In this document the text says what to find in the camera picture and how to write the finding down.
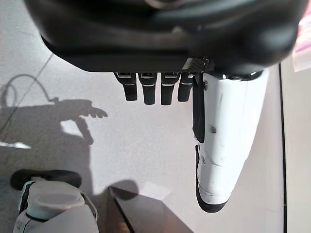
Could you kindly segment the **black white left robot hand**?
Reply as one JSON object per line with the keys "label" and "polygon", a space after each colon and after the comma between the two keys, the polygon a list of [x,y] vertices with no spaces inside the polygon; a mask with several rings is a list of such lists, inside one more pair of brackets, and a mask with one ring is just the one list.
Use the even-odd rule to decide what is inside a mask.
{"label": "black white left robot hand", "polygon": [[268,68],[292,52],[306,0],[27,0],[47,48],[88,72],[112,72],[128,101],[192,99],[196,196],[223,209],[250,153]]}

